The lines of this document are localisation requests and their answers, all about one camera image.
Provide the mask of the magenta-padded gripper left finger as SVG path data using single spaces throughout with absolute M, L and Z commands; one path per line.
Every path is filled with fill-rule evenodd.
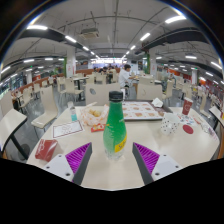
M 87 143 L 66 155 L 56 155 L 43 169 L 76 185 L 80 185 L 91 154 L 92 143 Z

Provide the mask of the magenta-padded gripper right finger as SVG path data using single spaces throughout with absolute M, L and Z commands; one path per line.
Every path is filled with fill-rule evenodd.
M 133 143 L 132 152 L 145 185 L 182 169 L 168 154 L 158 154 L 138 143 Z

